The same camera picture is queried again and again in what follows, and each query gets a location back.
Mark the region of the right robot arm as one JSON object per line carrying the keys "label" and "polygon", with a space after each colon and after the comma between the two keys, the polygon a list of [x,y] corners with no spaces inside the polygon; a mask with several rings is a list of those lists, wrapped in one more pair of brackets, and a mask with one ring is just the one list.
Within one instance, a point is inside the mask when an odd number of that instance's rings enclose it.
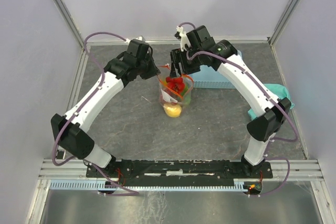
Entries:
{"label": "right robot arm", "polygon": [[288,118],[290,100],[266,88],[245,65],[238,50],[228,40],[216,42],[204,25],[189,32],[178,25],[175,37],[180,47],[170,53],[171,77],[199,72],[201,66],[211,67],[231,82],[255,113],[256,118],[247,124],[250,140],[241,159],[243,175],[254,177],[265,160],[269,141]]}

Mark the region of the clear zip top bag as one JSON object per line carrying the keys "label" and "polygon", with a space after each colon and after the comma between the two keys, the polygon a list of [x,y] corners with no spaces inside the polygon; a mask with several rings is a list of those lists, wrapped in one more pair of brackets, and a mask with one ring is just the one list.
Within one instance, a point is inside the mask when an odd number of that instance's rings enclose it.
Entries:
{"label": "clear zip top bag", "polygon": [[184,107],[182,104],[183,101],[183,95],[182,92],[185,88],[186,85],[191,86],[192,89],[194,88],[194,80],[186,75],[183,74],[182,77],[183,78],[183,84],[180,84],[180,91],[179,92],[175,92],[174,90],[170,89],[167,87],[167,82],[165,81],[166,77],[170,77],[170,66],[169,64],[163,65],[163,66],[158,66],[158,69],[160,70],[160,74],[158,75],[158,81],[159,81],[159,102],[163,107],[163,104],[165,103],[175,103],[175,104],[179,104],[182,107],[182,110]]}

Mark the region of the green grape bunch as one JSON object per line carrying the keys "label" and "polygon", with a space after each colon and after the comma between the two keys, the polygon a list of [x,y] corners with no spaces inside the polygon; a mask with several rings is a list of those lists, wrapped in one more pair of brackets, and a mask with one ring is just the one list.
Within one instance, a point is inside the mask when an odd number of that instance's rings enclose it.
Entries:
{"label": "green grape bunch", "polygon": [[192,92],[192,87],[186,85],[183,92],[182,92],[182,95],[183,95],[182,104],[184,106],[187,106],[187,105],[190,104],[190,102],[191,102],[191,92]]}

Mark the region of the yellow pear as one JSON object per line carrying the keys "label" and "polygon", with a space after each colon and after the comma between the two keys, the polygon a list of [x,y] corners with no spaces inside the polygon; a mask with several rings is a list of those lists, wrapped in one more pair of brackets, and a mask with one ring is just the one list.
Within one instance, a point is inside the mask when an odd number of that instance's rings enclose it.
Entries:
{"label": "yellow pear", "polygon": [[182,107],[179,104],[165,103],[163,104],[164,112],[171,118],[177,118],[182,113]]}

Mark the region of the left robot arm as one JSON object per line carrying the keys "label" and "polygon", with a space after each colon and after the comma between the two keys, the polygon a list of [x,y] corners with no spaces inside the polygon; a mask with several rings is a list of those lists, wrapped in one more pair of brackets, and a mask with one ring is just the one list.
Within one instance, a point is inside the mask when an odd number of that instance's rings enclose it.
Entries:
{"label": "left robot arm", "polygon": [[152,47],[142,37],[130,40],[127,50],[107,63],[100,79],[72,109],[51,118],[53,151],[62,147],[73,157],[97,165],[103,176],[112,176],[116,171],[115,157],[87,133],[107,103],[131,81],[137,77],[146,80],[160,73],[152,55]]}

